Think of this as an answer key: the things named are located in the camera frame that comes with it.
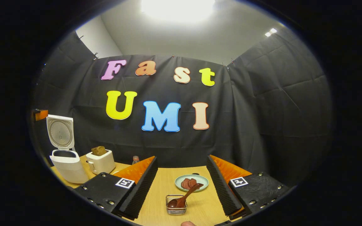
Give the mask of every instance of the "ceiling light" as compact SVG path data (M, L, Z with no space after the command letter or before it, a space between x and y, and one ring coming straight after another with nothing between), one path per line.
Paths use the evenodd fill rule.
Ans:
M161 20L196 22L210 16L214 0L142 0L142 12Z

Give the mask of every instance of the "light green plate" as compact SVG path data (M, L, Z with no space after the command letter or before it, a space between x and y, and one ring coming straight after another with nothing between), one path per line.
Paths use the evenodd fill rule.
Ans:
M194 192L202 191L203 189L205 189L209 185L209 181L205 177L200 176L200 175L195 175L195 174L187 174L187 175L184 175L184 176L179 176L177 179L175 179L175 186L177 186L179 189L181 189L183 191L188 191L187 189L183 189L181 187L181 182L183 182L185 178L188 178L188 179L194 178L197 183L201 183L201 184L204 185L204 186L200 187L199 189L197 189Z

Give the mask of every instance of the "white wall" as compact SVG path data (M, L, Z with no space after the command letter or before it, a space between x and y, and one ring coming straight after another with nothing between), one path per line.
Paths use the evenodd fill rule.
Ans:
M92 53L97 52L98 54L96 54L96 56L99 57L99 59L122 55L121 51L118 49L117 45L108 33L101 16L95 17L76 29L76 34L78 37L82 37L83 35L80 40L82 40L85 46L88 47Z

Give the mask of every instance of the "wooden table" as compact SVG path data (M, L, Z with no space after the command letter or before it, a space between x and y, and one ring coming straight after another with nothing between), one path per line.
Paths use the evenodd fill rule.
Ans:
M89 179L96 176L89 169L89 164L86 163L86 156L81 156L80 160ZM114 172L128 166L130 165L115 163L115 169L112 170L110 174L114 174ZM80 185L70 183L63 179L55 166L51 167L51 170L66 186L76 188ZM186 194L185 191L182 191L175 186L175 179L179 176L192 173L199 173L201 176L207 178L207 180L209 180L209 185L206 189L193 193L188 197L188 208L184 215L168 215L165 207L166 195ZM226 217L223 212L209 171L206 166L198 166L187 168L159 168L138 218L129 221L144 226L180 226L184 221L191 221L197 226L213 226L227 220L229 220L229 218Z

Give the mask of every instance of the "brown spoon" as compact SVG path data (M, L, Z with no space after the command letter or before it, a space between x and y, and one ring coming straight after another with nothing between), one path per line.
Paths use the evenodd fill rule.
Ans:
M192 188L185 194L185 196L182 196L178 199L173 199L170 202L168 202L167 207L168 208L184 208L185 206L185 200L189 195L191 195L192 192L194 192L196 189L204 186L203 184L197 183L196 185L192 186Z

